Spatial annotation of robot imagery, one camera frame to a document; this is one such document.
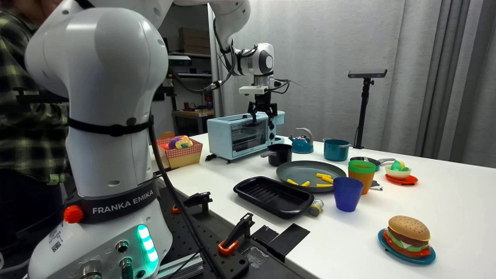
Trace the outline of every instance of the franka emika robot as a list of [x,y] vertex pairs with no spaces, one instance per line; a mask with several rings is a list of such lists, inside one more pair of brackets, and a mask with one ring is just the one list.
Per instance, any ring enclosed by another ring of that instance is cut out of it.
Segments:
[[[31,39],[28,71],[47,90],[70,99],[65,144],[78,197],[65,209],[70,222],[36,246],[29,279],[133,277],[138,270],[140,277],[155,277],[171,250],[172,234],[155,186],[147,183],[152,180],[147,150],[152,98],[167,73],[167,50],[157,28],[172,2],[64,0]],[[246,51],[231,42],[248,22],[250,2],[175,3],[211,5],[229,76],[253,74],[254,84],[240,93],[257,99],[253,110],[273,113],[268,85],[273,47],[257,43]]]

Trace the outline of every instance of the table surface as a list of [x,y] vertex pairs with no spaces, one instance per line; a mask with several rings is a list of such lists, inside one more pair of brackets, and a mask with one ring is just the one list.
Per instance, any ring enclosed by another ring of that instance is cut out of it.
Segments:
[[[282,233],[291,223],[310,234],[287,256],[287,264],[305,277],[380,277],[411,279],[436,277],[488,279],[496,276],[496,169],[388,153],[367,149],[350,149],[350,157],[397,158],[412,169],[417,186],[395,186],[384,178],[384,169],[375,180],[383,191],[361,197],[355,212],[341,212],[333,194],[316,194],[324,202],[318,217],[299,215],[279,219],[253,203],[242,200],[233,188],[251,177],[277,178],[276,167],[267,158],[253,155],[226,164],[225,160],[205,161],[209,155],[208,135],[192,136],[203,143],[198,164],[169,172],[174,186],[186,195],[211,192],[211,209],[231,223],[246,212],[254,214],[251,233],[267,225]],[[293,161],[326,161],[322,143],[315,143],[313,153],[293,153]],[[343,171],[347,163],[330,163]],[[392,215],[411,215],[431,231],[436,262],[426,267],[400,262],[381,250],[377,234],[388,226]]]

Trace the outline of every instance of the white curtain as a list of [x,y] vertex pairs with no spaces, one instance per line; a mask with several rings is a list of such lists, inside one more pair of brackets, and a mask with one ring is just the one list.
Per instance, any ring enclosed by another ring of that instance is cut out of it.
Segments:
[[[481,12],[490,19],[487,9],[493,3],[251,0],[251,19],[233,39],[237,48],[273,43],[274,76],[293,81],[287,95],[273,98],[287,113],[282,135],[304,126],[316,140],[352,143],[363,82],[349,79],[347,73],[388,68],[388,76],[370,87],[363,138],[367,149],[494,166],[494,152],[481,160],[491,153],[487,149],[494,150],[496,132],[488,132],[496,98],[491,93],[494,42],[487,39],[490,47],[484,48],[487,54],[479,65],[484,70],[477,70],[476,81],[470,79],[473,54],[467,54],[479,50],[473,33],[482,26]],[[484,22],[485,36],[494,37],[493,25],[494,17]],[[250,99],[239,96],[237,88],[250,82],[250,78],[231,78],[223,87],[225,115],[246,112]],[[463,109],[470,112],[460,121]]]

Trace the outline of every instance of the blue plate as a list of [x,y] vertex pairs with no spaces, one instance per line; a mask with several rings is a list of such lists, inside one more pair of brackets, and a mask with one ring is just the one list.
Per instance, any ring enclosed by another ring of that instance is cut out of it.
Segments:
[[378,243],[381,243],[381,246],[383,246],[383,248],[386,250],[386,253],[389,253],[391,256],[394,256],[394,257],[400,259],[400,260],[409,262],[409,264],[415,264],[415,265],[429,265],[429,264],[432,264],[432,262],[436,260],[436,251],[434,251],[432,246],[431,246],[431,256],[423,257],[423,259],[411,259],[411,257],[406,257],[406,256],[403,256],[403,254],[400,254],[400,253],[397,253],[397,251],[394,251],[394,250],[388,245],[386,239],[383,237],[383,231],[384,231],[384,229],[381,229],[381,231],[377,234]]

